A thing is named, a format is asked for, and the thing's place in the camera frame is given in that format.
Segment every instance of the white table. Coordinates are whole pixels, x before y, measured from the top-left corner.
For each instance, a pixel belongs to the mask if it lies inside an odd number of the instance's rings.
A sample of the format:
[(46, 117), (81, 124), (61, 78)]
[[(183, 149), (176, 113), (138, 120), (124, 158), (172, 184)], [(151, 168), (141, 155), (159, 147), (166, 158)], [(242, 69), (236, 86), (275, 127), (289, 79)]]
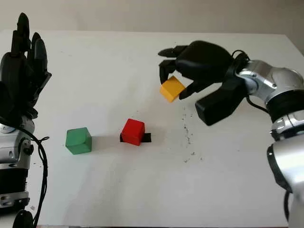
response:
[[(200, 39), (229, 52), (242, 49), (252, 59), (294, 68), (304, 75), (304, 58), (286, 36), (40, 34), (53, 76), (36, 106), (35, 135), (50, 136), (44, 142), (49, 176), (39, 224), (286, 225), (284, 190), (275, 183), (266, 158), (266, 149), (273, 142), (270, 118), (243, 101), (232, 116), (207, 127), (194, 104), (218, 85), (169, 104), (159, 93), (158, 64), (163, 58), (157, 56), (164, 48)], [(1, 32), (0, 40), (0, 53), (4, 54), (10, 49), (11, 31)], [(190, 83), (174, 75), (184, 84)], [(127, 118), (145, 122), (152, 143), (140, 147), (120, 143)], [(93, 136), (93, 151), (72, 155), (64, 146), (66, 131), (84, 126)], [(33, 214), (36, 211), (30, 207), (37, 208), (41, 176), (41, 161), (35, 152), (28, 177), (28, 209)]]

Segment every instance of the black tape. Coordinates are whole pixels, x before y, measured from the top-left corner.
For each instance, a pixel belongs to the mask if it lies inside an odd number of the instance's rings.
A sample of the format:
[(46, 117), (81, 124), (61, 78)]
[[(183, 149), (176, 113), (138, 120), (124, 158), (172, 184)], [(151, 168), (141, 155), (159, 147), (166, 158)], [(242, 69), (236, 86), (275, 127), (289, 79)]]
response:
[[(123, 140), (123, 137), (122, 137), (122, 134), (120, 134), (120, 142), (123, 143), (124, 140)], [(142, 137), (142, 140), (141, 140), (141, 143), (151, 143), (151, 133), (145, 133), (143, 134), (143, 137)]]

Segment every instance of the black cable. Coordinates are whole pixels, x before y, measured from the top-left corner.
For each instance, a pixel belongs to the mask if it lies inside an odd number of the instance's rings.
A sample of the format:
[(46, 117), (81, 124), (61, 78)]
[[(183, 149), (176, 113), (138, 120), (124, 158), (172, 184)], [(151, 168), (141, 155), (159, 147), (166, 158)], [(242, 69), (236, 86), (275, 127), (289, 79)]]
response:
[[(263, 108), (261, 106), (258, 106), (255, 103), (253, 103), (250, 100), (249, 96), (246, 97), (246, 100), (253, 107), (255, 107), (255, 108), (259, 109), (259, 110), (262, 110), (262, 111), (264, 111), (264, 112), (266, 112), (266, 113), (269, 114), (269, 112), (267, 111), (267, 109), (265, 109), (265, 108)], [(288, 205), (289, 195), (290, 195), (289, 191), (286, 191), (285, 195), (284, 195), (284, 214), (285, 214), (285, 218), (286, 218), (287, 221), (289, 220), (289, 205)]]
[(239, 49), (238, 49), (238, 50), (235, 50), (234, 52), (232, 52), (232, 57), (233, 57), (233, 56), (234, 56), (234, 54), (235, 54), (235, 53), (237, 53), (237, 52), (245, 53), (245, 51), (243, 51), (243, 50), (239, 50)]
[(290, 194), (289, 191), (286, 191), (284, 195), (284, 214), (287, 221), (289, 220), (289, 205), (288, 205), (289, 194)]
[(36, 215), (33, 218), (33, 228), (36, 228), (38, 220), (39, 220), (40, 212), (41, 212), (42, 203), (43, 203), (44, 197), (46, 195), (47, 186), (48, 186), (48, 182), (47, 182), (48, 181), (48, 175), (47, 175), (48, 174), (48, 163), (47, 163), (48, 160), (47, 160), (46, 152), (45, 152), (45, 150), (42, 146), (42, 141), (49, 139), (49, 137), (47, 136), (47, 137), (44, 137), (44, 138), (39, 140), (31, 132), (29, 132), (29, 131), (21, 128), (21, 127), (11, 125), (11, 124), (6, 123), (4, 121), (2, 121), (1, 124), (22, 131), (23, 133), (27, 134), (38, 146), (38, 154), (39, 154), (39, 157), (40, 157), (40, 159), (42, 161), (42, 164), (43, 164), (43, 175), (42, 175), (42, 184), (41, 184), (39, 204), (38, 204)]
[(265, 109), (265, 108), (263, 108), (263, 107), (261, 107), (261, 106), (255, 104), (255, 103), (253, 103), (253, 102), (250, 100), (249, 96), (246, 97), (246, 100), (247, 100), (247, 102), (248, 102), (251, 106), (253, 106), (253, 107), (255, 107), (255, 108), (259, 109), (259, 110), (262, 110), (263, 112), (266, 112), (267, 114), (269, 114), (269, 112), (267, 111), (267, 109)]

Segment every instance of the cube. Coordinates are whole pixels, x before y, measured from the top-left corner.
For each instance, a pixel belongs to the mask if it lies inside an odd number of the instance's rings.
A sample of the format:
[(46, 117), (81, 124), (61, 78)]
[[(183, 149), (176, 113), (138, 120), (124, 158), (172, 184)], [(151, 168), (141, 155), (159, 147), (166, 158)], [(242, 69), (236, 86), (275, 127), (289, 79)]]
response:
[(141, 144), (144, 135), (144, 123), (138, 120), (128, 119), (125, 124), (121, 137), (124, 142), (136, 146)]
[(160, 88), (160, 93), (169, 101), (174, 99), (185, 89), (185, 86), (174, 76), (165, 81)]
[(66, 136), (66, 147), (72, 154), (91, 152), (92, 137), (86, 127), (70, 129)]

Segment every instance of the robotic arm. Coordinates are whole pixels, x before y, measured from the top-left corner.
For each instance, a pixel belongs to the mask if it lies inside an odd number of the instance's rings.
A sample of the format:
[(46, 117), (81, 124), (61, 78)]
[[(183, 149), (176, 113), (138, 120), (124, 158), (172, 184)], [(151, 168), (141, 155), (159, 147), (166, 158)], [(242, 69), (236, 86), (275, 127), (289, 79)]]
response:
[[(34, 106), (51, 77), (43, 40), (34, 33), (29, 40), (29, 19), (21, 13), (13, 32), (11, 51), (0, 64), (0, 214), (19, 212), (14, 228), (36, 227), (47, 186), (47, 159), (41, 141), (34, 135), (38, 112)], [(26, 191), (31, 140), (38, 144), (43, 161), (43, 181), (37, 214), (23, 210), (29, 203)]]
[(293, 193), (289, 227), (304, 227), (304, 81), (294, 70), (273, 67), (250, 60), (237, 50), (230, 55), (224, 48), (204, 41), (161, 51), (160, 56), (174, 57), (160, 63), (164, 83), (175, 70), (193, 80), (183, 92), (184, 99), (213, 83), (222, 83), (215, 92), (195, 103), (200, 119), (208, 126), (231, 115), (249, 95), (264, 101), (273, 122), (275, 142), (267, 158), (276, 182)]

